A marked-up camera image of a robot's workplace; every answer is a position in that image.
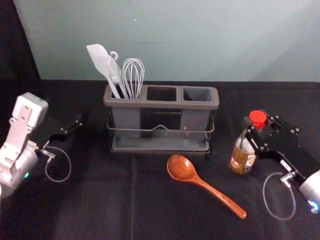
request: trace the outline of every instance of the utensil holder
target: utensil holder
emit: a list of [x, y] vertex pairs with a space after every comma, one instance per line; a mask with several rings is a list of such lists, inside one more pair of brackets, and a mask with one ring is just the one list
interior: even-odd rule
[[103, 97], [112, 152], [210, 151], [215, 113], [214, 87], [143, 85], [139, 99]]

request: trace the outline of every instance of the bottle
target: bottle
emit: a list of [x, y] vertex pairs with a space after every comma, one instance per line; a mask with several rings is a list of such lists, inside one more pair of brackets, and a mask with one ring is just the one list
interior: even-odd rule
[[[249, 120], [261, 133], [267, 121], [267, 116], [260, 110], [252, 111]], [[251, 171], [256, 160], [255, 150], [246, 138], [247, 129], [244, 129], [235, 141], [229, 167], [238, 174], [245, 175]]]

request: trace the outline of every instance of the cable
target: cable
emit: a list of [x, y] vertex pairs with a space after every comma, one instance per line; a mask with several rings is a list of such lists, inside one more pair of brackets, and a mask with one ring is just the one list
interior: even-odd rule
[[48, 174], [48, 165], [49, 165], [49, 163], [50, 163], [50, 161], [51, 161], [51, 158], [48, 159], [48, 161], [46, 162], [45, 168], [44, 168], [45, 175], [46, 175], [47, 178], [50, 179], [52, 182], [55, 182], [55, 183], [63, 183], [63, 182], [65, 182], [65, 181], [70, 177], [70, 174], [71, 174], [71, 160], [70, 160], [68, 154], [66, 154], [66, 152], [63, 151], [62, 149], [60, 149], [60, 148], [58, 148], [58, 147], [55, 147], [55, 146], [46, 146], [45, 148], [51, 148], [51, 149], [59, 150], [59, 151], [61, 151], [61, 152], [66, 156], [66, 158], [68, 159], [68, 163], [69, 163], [69, 173], [68, 173], [68, 175], [67, 175], [64, 179], [56, 180], [56, 179], [53, 179], [52, 177], [49, 176], [49, 174]]
[[271, 210], [269, 209], [268, 207], [268, 204], [267, 204], [267, 200], [266, 200], [266, 193], [265, 193], [265, 189], [266, 189], [266, 184], [267, 184], [267, 181], [272, 177], [272, 176], [275, 176], [275, 175], [283, 175], [282, 172], [274, 172], [274, 173], [271, 173], [264, 181], [264, 184], [263, 184], [263, 188], [262, 188], [262, 196], [263, 196], [263, 201], [264, 201], [264, 205], [267, 209], [267, 211], [269, 212], [269, 214], [274, 217], [275, 219], [278, 219], [278, 220], [281, 220], [281, 221], [288, 221], [290, 219], [293, 218], [293, 216], [295, 215], [296, 213], [296, 200], [295, 200], [295, 195], [294, 195], [294, 192], [292, 191], [291, 187], [288, 187], [290, 193], [291, 193], [291, 196], [292, 196], [292, 202], [293, 202], [293, 210], [292, 210], [292, 213], [290, 216], [287, 216], [287, 217], [279, 217], [279, 216], [276, 216], [274, 215]]

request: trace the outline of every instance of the black tablecloth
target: black tablecloth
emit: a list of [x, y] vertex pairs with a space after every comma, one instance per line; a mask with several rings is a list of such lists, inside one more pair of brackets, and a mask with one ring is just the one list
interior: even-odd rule
[[[17, 94], [23, 93], [10, 83], [3, 84], [1, 144]], [[188, 84], [216, 87], [220, 107], [210, 159], [187, 157], [200, 177], [247, 211], [245, 220], [203, 189], [172, 180], [166, 172], [167, 154], [110, 153], [105, 82], [53, 80], [32, 87], [39, 97], [50, 98], [48, 115], [70, 123], [84, 113], [82, 131], [66, 142], [53, 143], [69, 154], [72, 173], [66, 182], [53, 183], [43, 176], [46, 160], [39, 159], [21, 187], [2, 200], [0, 239], [320, 239], [320, 217], [310, 212], [296, 189], [297, 208], [291, 220], [279, 221], [268, 214], [262, 196], [264, 180], [273, 172], [284, 172], [275, 161], [258, 160], [247, 176], [235, 174], [228, 166], [243, 117], [260, 108], [299, 126], [300, 142], [320, 160], [320, 85]], [[55, 164], [65, 169], [66, 159], [61, 156]], [[288, 216], [292, 200], [278, 180], [274, 177], [268, 183], [267, 200], [275, 214]]]

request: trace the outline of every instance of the red bottle cap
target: red bottle cap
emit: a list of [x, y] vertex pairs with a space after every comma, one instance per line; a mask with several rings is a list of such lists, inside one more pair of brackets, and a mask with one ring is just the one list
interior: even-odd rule
[[259, 130], [263, 129], [267, 121], [267, 116], [259, 110], [250, 112], [249, 120]]

